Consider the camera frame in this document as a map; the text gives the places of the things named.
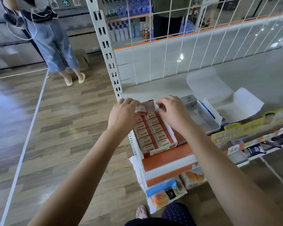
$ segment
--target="white cord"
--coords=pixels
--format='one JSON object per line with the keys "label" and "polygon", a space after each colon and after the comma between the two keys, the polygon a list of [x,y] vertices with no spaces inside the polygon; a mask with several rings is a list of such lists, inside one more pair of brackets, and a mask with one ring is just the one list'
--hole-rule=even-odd
{"label": "white cord", "polygon": [[31,9],[31,19],[32,19],[32,21],[33,21],[33,25],[35,26],[36,33],[35,33],[35,35],[34,35],[32,38],[30,38],[30,39],[23,39],[23,38],[21,38],[21,37],[16,36],[15,34],[13,34],[13,33],[11,32],[11,30],[9,29],[9,27],[8,27],[8,23],[6,23],[6,27],[7,27],[8,30],[11,32],[11,34],[13,34],[15,37],[17,37],[17,38],[19,38],[19,39],[22,39],[22,40],[31,40],[31,39],[34,39],[34,38],[36,37],[37,33],[38,33],[38,29],[37,29],[37,27],[36,27],[36,25],[35,25],[35,23],[34,23],[34,20],[33,20],[33,10],[32,10],[32,9]]}

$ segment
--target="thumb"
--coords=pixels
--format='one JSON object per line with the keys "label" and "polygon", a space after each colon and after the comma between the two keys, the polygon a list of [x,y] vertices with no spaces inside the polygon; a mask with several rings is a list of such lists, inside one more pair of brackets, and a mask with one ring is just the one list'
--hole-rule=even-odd
{"label": "thumb", "polygon": [[158,108],[157,109],[158,114],[162,117],[165,118],[166,116],[166,110],[162,109],[162,108]]}

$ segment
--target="slotted metal post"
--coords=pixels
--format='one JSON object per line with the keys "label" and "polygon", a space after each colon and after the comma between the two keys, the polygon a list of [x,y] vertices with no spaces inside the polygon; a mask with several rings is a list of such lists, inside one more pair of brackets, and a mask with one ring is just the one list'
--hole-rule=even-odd
{"label": "slotted metal post", "polygon": [[109,34],[109,29],[107,26],[101,0],[86,0],[86,3],[93,22],[95,32],[97,34],[98,41],[100,43],[100,47],[113,86],[113,90],[115,92],[117,100],[119,100],[120,93],[122,93],[123,90],[119,77],[115,54],[112,48],[112,40]]}

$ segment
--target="wood plank flooring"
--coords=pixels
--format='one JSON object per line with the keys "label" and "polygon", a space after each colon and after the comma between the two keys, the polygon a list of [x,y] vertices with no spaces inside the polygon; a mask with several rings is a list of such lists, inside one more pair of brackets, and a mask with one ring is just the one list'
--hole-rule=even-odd
{"label": "wood plank flooring", "polygon": [[[24,226],[107,127],[117,101],[101,53],[90,57],[86,82],[67,87],[49,73],[5,225]],[[46,72],[0,79],[0,220]],[[283,176],[283,150],[266,160]],[[116,149],[80,225],[124,225],[146,205],[125,138]],[[283,185],[260,160],[242,170],[283,210]],[[231,225],[208,183],[183,197],[197,225]],[[153,216],[160,217],[163,210]]]}

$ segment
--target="white cardboard flap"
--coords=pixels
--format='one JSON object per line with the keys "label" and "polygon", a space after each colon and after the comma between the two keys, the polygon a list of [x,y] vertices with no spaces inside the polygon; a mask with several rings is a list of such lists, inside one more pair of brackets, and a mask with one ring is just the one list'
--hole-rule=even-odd
{"label": "white cardboard flap", "polygon": [[221,125],[221,123],[222,123],[222,116],[220,116],[220,114],[210,104],[210,102],[208,102],[207,99],[205,98],[202,103],[206,106],[206,108],[209,110],[209,112],[215,117],[215,121],[217,121],[217,123],[219,125]]}
{"label": "white cardboard flap", "polygon": [[243,87],[234,93],[234,103],[246,111],[247,117],[243,119],[253,116],[259,112],[264,105],[264,102]]}
{"label": "white cardboard flap", "polygon": [[230,98],[233,90],[217,75],[214,67],[204,68],[188,73],[186,82],[197,100],[203,102],[206,98],[215,104]]}

